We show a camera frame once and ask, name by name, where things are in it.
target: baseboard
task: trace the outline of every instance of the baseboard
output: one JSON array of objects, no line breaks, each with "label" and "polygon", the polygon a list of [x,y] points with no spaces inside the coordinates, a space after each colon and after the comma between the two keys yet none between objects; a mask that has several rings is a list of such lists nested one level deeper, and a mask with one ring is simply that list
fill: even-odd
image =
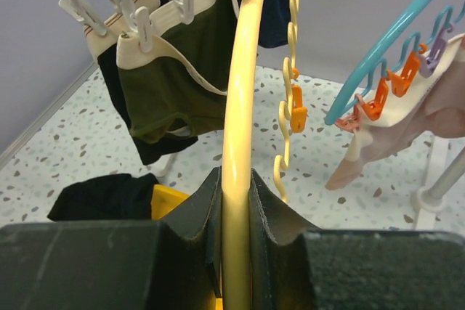
[{"label": "baseboard", "polygon": [[68,99],[91,76],[97,65],[92,63],[40,116],[0,155],[0,170],[31,139],[37,131],[65,104]]}]

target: metal pole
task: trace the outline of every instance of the metal pole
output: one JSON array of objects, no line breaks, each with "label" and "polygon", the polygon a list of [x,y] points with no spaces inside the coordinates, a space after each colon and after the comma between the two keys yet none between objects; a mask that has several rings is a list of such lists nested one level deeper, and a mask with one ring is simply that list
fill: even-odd
[{"label": "metal pole", "polygon": [[437,181],[425,193],[425,197],[441,200],[449,189],[465,174],[465,147],[453,159]]}]

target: purple clothespin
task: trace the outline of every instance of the purple clothespin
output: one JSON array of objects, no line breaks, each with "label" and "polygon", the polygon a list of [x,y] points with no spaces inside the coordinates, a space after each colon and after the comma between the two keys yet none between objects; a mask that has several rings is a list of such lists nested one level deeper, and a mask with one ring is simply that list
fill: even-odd
[{"label": "purple clothespin", "polygon": [[453,25],[449,24],[448,28],[442,27],[439,33],[437,34],[436,39],[429,51],[428,57],[423,56],[422,54],[418,55],[420,59],[420,74],[429,78],[433,74],[434,70],[437,67],[437,64],[441,60],[442,54],[444,54],[445,47],[447,46],[447,41],[443,38],[444,33],[451,33],[453,31]]}]

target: black fabric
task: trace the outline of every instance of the black fabric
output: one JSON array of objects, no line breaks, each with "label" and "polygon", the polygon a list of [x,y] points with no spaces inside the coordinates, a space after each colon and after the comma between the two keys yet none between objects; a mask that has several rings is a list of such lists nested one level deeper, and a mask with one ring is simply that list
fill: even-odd
[{"label": "black fabric", "polygon": [[[124,99],[123,89],[118,74],[116,65],[116,44],[101,54],[98,58],[98,64],[102,71],[103,79],[107,85],[108,93],[110,94],[111,102],[118,114],[124,120],[126,127],[131,128],[131,120],[129,119],[128,110],[126,108],[126,100]],[[162,137],[155,144],[148,144],[141,139],[132,137],[132,141],[137,148],[140,160],[144,165],[150,165],[156,162],[161,156],[180,152],[198,141],[197,137],[177,139],[176,137]]]},{"label": "black fabric", "polygon": [[259,45],[265,49],[287,45],[290,21],[289,0],[264,0]]},{"label": "black fabric", "polygon": [[48,218],[52,221],[151,219],[153,186],[157,178],[146,174],[111,174],[66,187]]}]

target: pink fabric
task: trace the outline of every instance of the pink fabric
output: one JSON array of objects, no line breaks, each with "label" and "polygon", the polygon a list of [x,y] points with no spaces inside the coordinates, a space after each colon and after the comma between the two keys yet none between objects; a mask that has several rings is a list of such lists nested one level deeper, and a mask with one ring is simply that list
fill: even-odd
[{"label": "pink fabric", "polygon": [[411,146],[425,131],[442,138],[465,137],[465,62],[452,61],[426,98],[391,127],[368,127],[373,142],[360,150],[356,161],[343,159],[326,184],[340,189],[350,184],[366,163],[381,160]]}]

